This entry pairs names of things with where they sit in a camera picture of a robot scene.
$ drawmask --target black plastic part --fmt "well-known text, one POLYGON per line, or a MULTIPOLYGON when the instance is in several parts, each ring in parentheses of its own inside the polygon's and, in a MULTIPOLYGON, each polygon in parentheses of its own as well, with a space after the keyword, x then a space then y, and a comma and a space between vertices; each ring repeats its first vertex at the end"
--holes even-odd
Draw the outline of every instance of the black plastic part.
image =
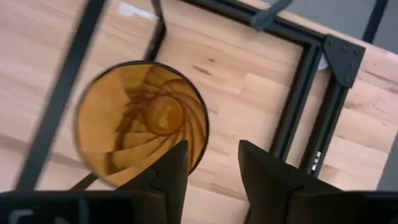
POLYGON ((397 192, 343 192, 239 142, 239 167, 251 210, 246 223, 393 223, 397 192))
POLYGON ((161 192, 168 223, 180 223, 188 181, 188 141, 180 141, 137 177, 116 191, 161 192))
POLYGON ((30 145, 16 190, 34 190, 35 188, 105 2, 106 0, 87 1, 58 80, 50 95, 49 103, 30 145))
POLYGON ((338 84, 342 87, 353 87, 365 48, 327 35, 323 49, 338 84))
POLYGON ((153 192, 6 192, 0 207, 0 223, 169 223, 165 197, 153 192))
POLYGON ((283 161, 289 153, 321 56, 322 49, 315 45, 306 46, 303 50, 299 68, 271 144, 271 153, 283 161))
POLYGON ((270 8, 259 11, 251 18, 251 26, 257 31, 262 31, 269 27, 274 22, 275 16, 292 3, 292 1, 293 0, 279 0, 270 8))

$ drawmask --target black corner bracket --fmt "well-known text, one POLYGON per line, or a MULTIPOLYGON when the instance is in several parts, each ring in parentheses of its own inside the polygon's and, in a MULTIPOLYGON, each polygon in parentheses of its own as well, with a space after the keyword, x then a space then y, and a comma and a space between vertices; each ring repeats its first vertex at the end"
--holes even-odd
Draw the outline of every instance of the black corner bracket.
POLYGON ((344 87, 353 87, 365 48, 327 35, 323 51, 337 82, 344 87))

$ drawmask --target screw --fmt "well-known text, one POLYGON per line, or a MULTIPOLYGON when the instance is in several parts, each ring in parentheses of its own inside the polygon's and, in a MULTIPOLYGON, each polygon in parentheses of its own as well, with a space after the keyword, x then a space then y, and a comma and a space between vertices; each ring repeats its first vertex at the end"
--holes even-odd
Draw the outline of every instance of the screw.
POLYGON ((351 83, 351 78, 349 76, 346 76, 345 81, 346 81, 346 83, 351 83))
POLYGON ((348 46, 347 46, 346 44, 343 44, 343 45, 341 46, 341 49, 343 49, 343 51, 346 52, 347 49, 348 49, 348 46))
POLYGON ((349 64, 349 68, 350 68, 350 69, 354 69, 355 65, 356 65, 355 62, 351 62, 351 63, 349 64))

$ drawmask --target cup rim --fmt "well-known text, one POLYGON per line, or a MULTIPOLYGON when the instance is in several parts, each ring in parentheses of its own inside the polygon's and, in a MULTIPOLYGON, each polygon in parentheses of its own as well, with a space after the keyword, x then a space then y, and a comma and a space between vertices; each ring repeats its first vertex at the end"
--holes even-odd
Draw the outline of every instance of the cup rim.
POLYGON ((162 67, 176 75, 178 75, 179 77, 183 78, 192 88, 192 90, 195 92, 195 94, 197 95, 197 97, 200 100, 201 103, 201 107, 205 112, 205 122, 206 122, 206 136, 205 136, 205 142, 203 145, 203 149, 201 150, 201 153, 198 157, 198 160, 196 161, 196 163, 193 165, 193 167, 188 171, 188 175, 190 175, 199 165, 200 161, 203 159, 203 155, 205 154, 205 151, 207 149, 207 145, 208 145, 208 140, 209 140, 209 135, 210 135, 210 122, 209 122, 209 117, 208 117, 208 113, 207 113, 207 107, 205 104, 205 101, 203 100, 203 98, 201 97, 201 94, 199 93, 198 89, 196 88, 196 86, 185 76, 183 75, 181 72, 179 72, 177 69, 170 67, 168 65, 165 65, 163 63, 160 62, 154 62, 154 61, 145 61, 145 60, 135 60, 135 61, 127 61, 127 62, 122 62, 116 65, 113 65, 112 67, 106 69, 105 71, 103 71, 102 73, 100 73, 97 77, 95 77, 94 79, 92 79, 92 81, 89 82, 89 84, 87 84, 87 86, 85 87, 85 89, 83 90, 83 92, 80 95, 80 98, 78 100, 78 103, 76 104, 75 107, 75 111, 73 114, 73 144, 75 147, 75 150, 77 151, 79 157, 81 159, 83 159, 83 163, 84 165, 89 168, 89 170, 92 173, 95 173, 98 180, 104 182, 105 184, 108 184, 112 187, 120 187, 117 186, 116 184, 106 180, 104 177, 100 176, 97 174, 96 170, 93 168, 93 166, 90 164, 88 158, 85 156, 85 153, 83 152, 83 149, 81 147, 80 141, 79 141, 79 136, 78 136, 78 115, 80 113, 81 110, 81 106, 87 96, 87 93, 89 92, 90 88, 101 78, 105 77, 107 74, 109 74, 110 71, 115 70, 119 67, 123 67, 123 66, 127 66, 127 65, 156 65, 159 67, 162 67))

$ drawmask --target light wood grain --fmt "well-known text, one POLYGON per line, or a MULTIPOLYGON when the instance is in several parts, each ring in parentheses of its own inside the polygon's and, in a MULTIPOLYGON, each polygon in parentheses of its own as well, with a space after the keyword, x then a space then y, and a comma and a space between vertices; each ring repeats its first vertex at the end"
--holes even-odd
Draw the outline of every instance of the light wood grain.
MULTIPOLYGON (((83 0, 0 0, 0 190, 12 188, 57 76, 83 0)), ((112 0, 80 72, 39 189, 68 189, 89 170, 73 143, 75 105, 95 76, 140 60, 155 21, 123 16, 112 0)), ((266 4, 245 0, 256 7, 266 4)), ((162 0, 168 33, 158 61, 199 89, 210 117, 205 155, 189 177, 183 223, 241 223, 248 202, 239 173, 238 141, 268 150, 302 48, 177 0, 162 0)), ((398 130, 398 56, 288 12, 281 16, 366 47, 320 178, 345 190, 375 189, 398 130)), ((287 162, 297 166, 330 77, 320 71, 287 162)), ((96 182, 91 189, 110 189, 96 182)))

